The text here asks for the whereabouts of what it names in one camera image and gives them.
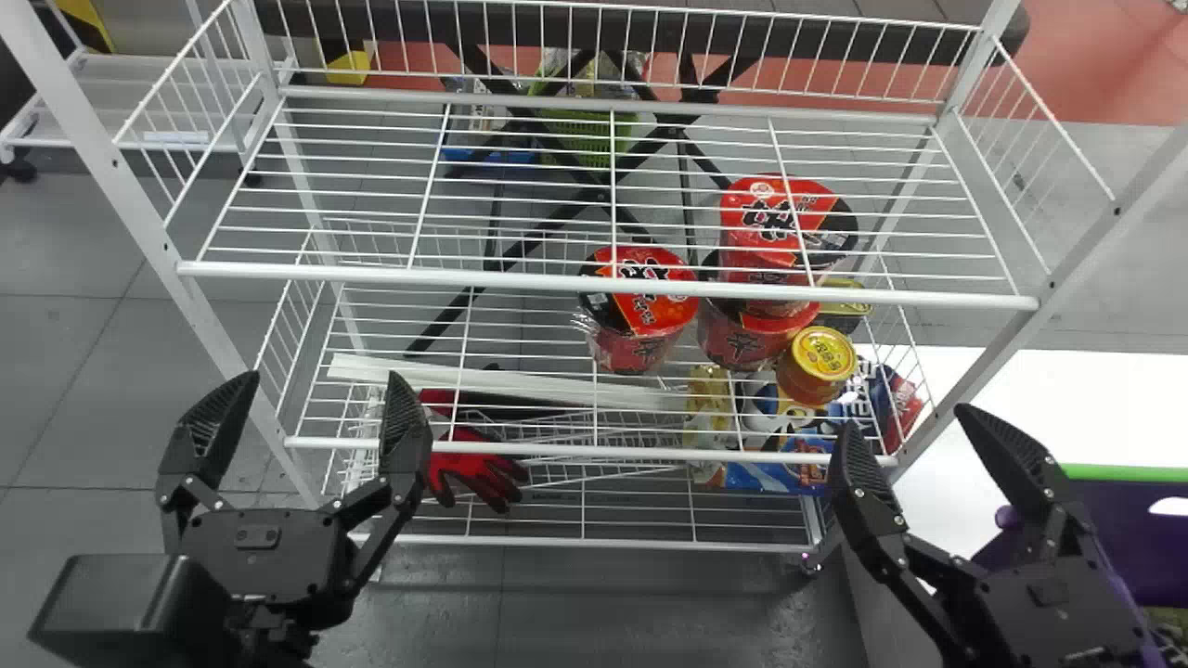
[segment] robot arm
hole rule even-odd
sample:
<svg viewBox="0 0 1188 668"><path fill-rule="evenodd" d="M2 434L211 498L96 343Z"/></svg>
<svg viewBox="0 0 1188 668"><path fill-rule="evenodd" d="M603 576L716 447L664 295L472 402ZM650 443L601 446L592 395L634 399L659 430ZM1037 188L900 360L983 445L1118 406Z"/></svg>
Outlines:
<svg viewBox="0 0 1188 668"><path fill-rule="evenodd" d="M83 667L304 666L346 622L425 489L432 434L390 373L377 477L316 510L238 510L217 492L259 384L217 387L177 422L158 470L162 555L70 557L30 638ZM195 515L198 505L207 512ZM348 532L372 521L355 546Z"/></svg>
<svg viewBox="0 0 1188 668"><path fill-rule="evenodd" d="M1088 512L1056 460L984 410L954 411L1022 522L1011 563L990 571L909 532L860 428L848 423L829 462L829 496L862 567L923 626L947 666L1140 666L1144 625L1111 579Z"/></svg>

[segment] yellow lid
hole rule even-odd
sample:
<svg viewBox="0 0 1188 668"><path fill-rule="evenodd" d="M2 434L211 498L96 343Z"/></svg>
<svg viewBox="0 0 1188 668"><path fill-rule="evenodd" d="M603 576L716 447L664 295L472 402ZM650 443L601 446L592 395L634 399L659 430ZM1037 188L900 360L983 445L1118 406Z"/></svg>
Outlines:
<svg viewBox="0 0 1188 668"><path fill-rule="evenodd" d="M827 383L854 374L858 354L845 334L828 327L805 327L792 339L792 359L805 373Z"/></svg>
<svg viewBox="0 0 1188 668"><path fill-rule="evenodd" d="M819 285L822 288L849 288L854 290L861 290L864 288L864 285L858 281L838 278L835 276L827 276L819 283ZM821 314L851 316L871 315L871 304L864 304L861 302L821 302Z"/></svg>

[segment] yellow object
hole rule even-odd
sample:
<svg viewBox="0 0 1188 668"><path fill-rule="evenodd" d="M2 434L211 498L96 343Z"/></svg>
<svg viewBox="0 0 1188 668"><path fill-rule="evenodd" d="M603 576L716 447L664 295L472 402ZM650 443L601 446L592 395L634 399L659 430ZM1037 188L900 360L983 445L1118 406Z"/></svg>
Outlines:
<svg viewBox="0 0 1188 668"><path fill-rule="evenodd" d="M820 285L822 288L849 288L855 290L862 289L862 284L857 281L851 281L848 278L834 278L833 276L826 277L826 279L822 281ZM853 317L862 317L866 315L871 315L871 304L864 304L861 302L821 302L820 315L846 315Z"/></svg>
<svg viewBox="0 0 1188 668"><path fill-rule="evenodd" d="M70 27L78 33L78 39L83 44L101 53L115 52L112 36L107 33L102 19L99 18L99 11L90 0L55 0L55 4L67 19L74 19L70 21Z"/></svg>
<svg viewBox="0 0 1188 668"><path fill-rule="evenodd" d="M805 327L797 332L791 352L805 373L830 384L846 382L858 365L858 354L849 339L828 327Z"/></svg>
<svg viewBox="0 0 1188 668"><path fill-rule="evenodd" d="M727 450L738 442L734 404L726 370L716 365L695 366L689 372L689 395L684 399L684 433L681 445L693 449ZM720 461L690 461L694 483L709 483L722 468Z"/></svg>
<svg viewBox="0 0 1188 668"><path fill-rule="evenodd" d="M369 70L371 56L367 51L347 51L327 64L331 70ZM366 73L346 71L341 74L327 74L326 80L341 86L362 86L367 81Z"/></svg>

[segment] metal shelving rack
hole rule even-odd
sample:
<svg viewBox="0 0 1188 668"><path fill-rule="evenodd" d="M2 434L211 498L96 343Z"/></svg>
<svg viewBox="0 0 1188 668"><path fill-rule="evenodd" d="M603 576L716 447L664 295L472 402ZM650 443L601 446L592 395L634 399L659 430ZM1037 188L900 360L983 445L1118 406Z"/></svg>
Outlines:
<svg viewBox="0 0 1188 668"><path fill-rule="evenodd" d="M448 410L450 424L492 440L435 448L526 458L527 497L511 517L426 504L402 540L798 552L815 561L838 540L817 498L708 490L688 465L820 465L827 455L681 447L689 372L704 363L695 326L655 373L600 371L570 321L574 294L639 285L576 269L596 247L627 244L700 264L716 247L731 181L769 172L826 184L859 223L859 244L834 273L860 279L861 301L874 305L854 342L924 404L912 433L896 435L902 447L887 452L884 434L872 439L897 478L952 421L952 405L1059 311L1107 244L1188 166L1181 128L1113 193L999 40L1017 6L997 0L982 25L965 26L551 0L222 0L114 132L26 0L4 0L0 36L226 376L248 363L203 281L284 282L251 363L264 377L252 420L307 503L372 474L380 379L396 368L455 396L481 389L525 409L565 407L500 423ZM260 130L242 152L251 169L203 239L179 250L169 222L235 124L211 126L204 141L139 144L147 179L121 149L154 113L178 118L172 107L185 97L170 92L216 36L221 56L248 75L225 93L259 100L239 111ZM329 71L321 50L316 62L297 57L307 38L372 43L367 74L396 88L286 83ZM574 59L544 73L542 45ZM552 95L592 83L575 74L592 55L625 51L650 55L646 71L623 67L593 83L630 88L630 99ZM481 81L489 94L444 90L446 78ZM532 82L545 94L524 95ZM601 115L574 121L588 127L579 137L550 125L561 111ZM474 130L480 116L489 125ZM601 141L608 168L583 162L590 149L574 147L577 138ZM533 160L484 162L492 152ZM245 189L252 174L266 187ZM1092 213L1079 234L1053 234L1047 222L1066 213L1074 183L1089 184L1076 191L1093 195L1076 204ZM823 286L649 290L853 300ZM912 326L927 309L950 308L999 313L1006 324L955 389L933 397ZM735 391L750 382L733 380ZM855 414L870 415L862 401ZM740 441L748 435L737 415L726 417Z"/></svg>
<svg viewBox="0 0 1188 668"><path fill-rule="evenodd" d="M261 95L253 83L254 71L236 58L234 38L217 30L203 32L185 50L184 58L173 55L141 56L97 53L83 45L74 27L55 2L46 2L74 49L65 56L67 68L87 96L108 136L125 151L160 153L162 151L206 151L246 158L248 146L266 131L257 109ZM203 21L196 0L185 7L197 31ZM282 73L278 82L287 83L292 62L276 61ZM165 87L154 88L172 71ZM137 105L153 95L159 105ZM125 126L135 118L137 122ZM70 149L69 134L58 124L52 109L34 94L0 128L0 163L12 163L18 149Z"/></svg>

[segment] red glove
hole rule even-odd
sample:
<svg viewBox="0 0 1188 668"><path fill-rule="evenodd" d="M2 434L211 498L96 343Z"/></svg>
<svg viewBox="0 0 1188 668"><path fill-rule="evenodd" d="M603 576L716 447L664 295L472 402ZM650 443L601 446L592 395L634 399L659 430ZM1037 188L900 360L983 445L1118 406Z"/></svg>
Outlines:
<svg viewBox="0 0 1188 668"><path fill-rule="evenodd" d="M444 397L440 396L443 392L448 392L449 402L453 403L454 392L448 390L422 390L421 401L434 411L448 415L446 407L442 405ZM473 429L461 426L455 426L448 439L487 441ZM450 489L447 477L466 485L499 513L508 511L508 502L514 503L524 498L516 483L529 480L527 471L520 465L497 454L432 453L429 458L429 491L442 508L454 508L454 490Z"/></svg>

